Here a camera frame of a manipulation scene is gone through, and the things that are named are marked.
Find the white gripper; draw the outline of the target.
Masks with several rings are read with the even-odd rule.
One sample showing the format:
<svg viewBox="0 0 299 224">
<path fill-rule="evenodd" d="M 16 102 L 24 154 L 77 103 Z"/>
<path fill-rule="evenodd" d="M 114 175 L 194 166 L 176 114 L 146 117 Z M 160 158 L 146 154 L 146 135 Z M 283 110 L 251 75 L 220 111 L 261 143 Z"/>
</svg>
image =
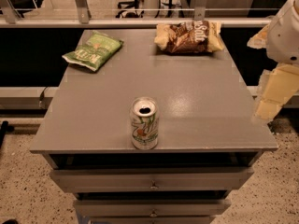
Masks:
<svg viewBox="0 0 299 224">
<path fill-rule="evenodd" d="M 254 105 L 254 118 L 272 121 L 299 91 L 299 0 L 287 0 L 247 46 L 266 48 L 267 56 L 279 63 L 272 71 L 263 70 Z"/>
</svg>

